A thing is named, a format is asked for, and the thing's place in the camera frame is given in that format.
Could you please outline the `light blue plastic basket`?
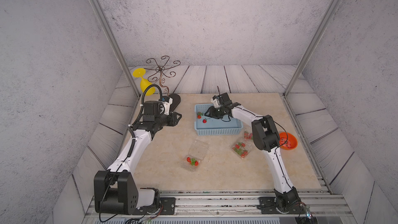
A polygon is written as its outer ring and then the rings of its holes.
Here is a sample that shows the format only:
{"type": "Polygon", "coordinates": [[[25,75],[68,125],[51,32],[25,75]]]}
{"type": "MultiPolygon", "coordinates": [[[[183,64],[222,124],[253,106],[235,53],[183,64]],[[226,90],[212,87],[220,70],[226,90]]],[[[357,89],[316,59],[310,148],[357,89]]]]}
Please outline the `light blue plastic basket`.
{"type": "MultiPolygon", "coordinates": [[[[209,109],[213,104],[197,104],[195,105],[194,112],[197,115],[197,112],[205,112],[209,109]]],[[[228,116],[224,116],[222,120],[207,118],[207,123],[203,123],[201,120],[196,118],[194,122],[194,129],[197,132],[197,135],[237,135],[240,134],[244,125],[240,120],[235,118],[231,118],[228,116]]]]}

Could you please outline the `red strawberry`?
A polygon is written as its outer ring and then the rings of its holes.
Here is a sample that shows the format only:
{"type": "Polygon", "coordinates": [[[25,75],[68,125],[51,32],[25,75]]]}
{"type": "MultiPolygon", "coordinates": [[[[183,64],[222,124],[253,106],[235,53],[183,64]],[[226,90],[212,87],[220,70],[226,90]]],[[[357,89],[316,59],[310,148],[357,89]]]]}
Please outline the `red strawberry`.
{"type": "Polygon", "coordinates": [[[246,140],[253,140],[253,134],[251,132],[244,132],[244,139],[246,140]]]}

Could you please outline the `clear clamshell container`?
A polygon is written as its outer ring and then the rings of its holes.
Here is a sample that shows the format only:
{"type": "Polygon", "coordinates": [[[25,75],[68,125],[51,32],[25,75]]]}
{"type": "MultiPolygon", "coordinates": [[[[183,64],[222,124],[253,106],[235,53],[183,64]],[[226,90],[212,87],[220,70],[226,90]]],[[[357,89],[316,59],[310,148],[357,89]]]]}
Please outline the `clear clamshell container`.
{"type": "Polygon", "coordinates": [[[252,150],[252,142],[239,140],[231,145],[231,150],[241,159],[246,159],[252,150]]]}
{"type": "Polygon", "coordinates": [[[201,163],[203,162],[204,158],[207,155],[207,152],[209,150],[209,144],[199,141],[199,140],[195,140],[189,151],[188,154],[185,156],[185,158],[182,161],[182,168],[194,172],[196,171],[200,166],[201,163]],[[187,157],[194,157],[199,161],[199,165],[197,167],[192,167],[188,164],[188,162],[186,161],[187,157]]]}
{"type": "Polygon", "coordinates": [[[251,128],[246,127],[243,132],[244,140],[253,141],[253,133],[251,128]]]}

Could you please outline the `strawberries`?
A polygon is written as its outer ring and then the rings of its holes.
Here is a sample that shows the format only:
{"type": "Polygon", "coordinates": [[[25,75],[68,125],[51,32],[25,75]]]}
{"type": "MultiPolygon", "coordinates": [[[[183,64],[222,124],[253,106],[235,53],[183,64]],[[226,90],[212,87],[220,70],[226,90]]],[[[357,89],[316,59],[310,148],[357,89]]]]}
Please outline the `strawberries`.
{"type": "Polygon", "coordinates": [[[186,161],[192,167],[197,167],[199,165],[199,161],[194,157],[187,157],[186,161]]]}
{"type": "Polygon", "coordinates": [[[250,146],[243,142],[237,142],[232,146],[232,150],[241,158],[247,157],[249,154],[249,148],[250,146]]]}

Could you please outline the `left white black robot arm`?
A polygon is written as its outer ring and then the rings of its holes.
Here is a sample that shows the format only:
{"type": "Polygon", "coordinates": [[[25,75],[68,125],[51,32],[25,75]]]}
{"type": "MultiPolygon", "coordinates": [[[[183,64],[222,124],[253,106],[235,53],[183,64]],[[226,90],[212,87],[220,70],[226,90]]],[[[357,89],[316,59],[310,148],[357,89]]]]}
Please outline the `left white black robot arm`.
{"type": "Polygon", "coordinates": [[[161,207],[155,188],[138,189],[133,175],[147,146],[164,127],[178,125],[182,115],[175,112],[177,94],[141,104],[138,118],[128,126],[131,138],[118,158],[94,177],[94,202],[98,214],[133,215],[156,213],[161,207]]]}

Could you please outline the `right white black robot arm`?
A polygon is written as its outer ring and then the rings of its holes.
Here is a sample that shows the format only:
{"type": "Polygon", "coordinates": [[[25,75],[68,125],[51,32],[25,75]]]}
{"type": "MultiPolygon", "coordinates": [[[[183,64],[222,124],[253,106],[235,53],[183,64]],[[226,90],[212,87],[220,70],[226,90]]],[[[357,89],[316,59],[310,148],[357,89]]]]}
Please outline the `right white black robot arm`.
{"type": "Polygon", "coordinates": [[[231,101],[221,103],[220,99],[216,99],[212,103],[213,106],[207,112],[210,118],[222,119],[229,116],[251,125],[253,142],[257,149],[265,154],[272,173],[276,209],[282,214],[287,214],[297,207],[301,198],[284,165],[280,152],[280,136],[276,127],[278,124],[272,116],[261,116],[231,101]]]}

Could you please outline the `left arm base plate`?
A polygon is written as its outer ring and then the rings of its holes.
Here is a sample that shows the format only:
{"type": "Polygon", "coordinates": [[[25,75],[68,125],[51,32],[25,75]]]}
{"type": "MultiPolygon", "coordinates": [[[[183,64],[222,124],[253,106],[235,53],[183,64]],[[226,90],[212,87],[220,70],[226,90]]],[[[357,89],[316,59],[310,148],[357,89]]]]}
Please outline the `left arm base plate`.
{"type": "Polygon", "coordinates": [[[176,198],[155,198],[148,206],[136,208],[133,215],[174,215],[176,198]]]}

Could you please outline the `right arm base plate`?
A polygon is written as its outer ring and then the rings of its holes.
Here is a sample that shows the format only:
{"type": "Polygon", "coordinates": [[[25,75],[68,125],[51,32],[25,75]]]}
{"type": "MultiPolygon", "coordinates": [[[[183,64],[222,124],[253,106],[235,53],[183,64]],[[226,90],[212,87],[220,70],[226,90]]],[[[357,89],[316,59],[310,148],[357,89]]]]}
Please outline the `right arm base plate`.
{"type": "Polygon", "coordinates": [[[257,209],[261,214],[304,214],[306,208],[299,201],[286,202],[277,197],[259,197],[257,209]]]}

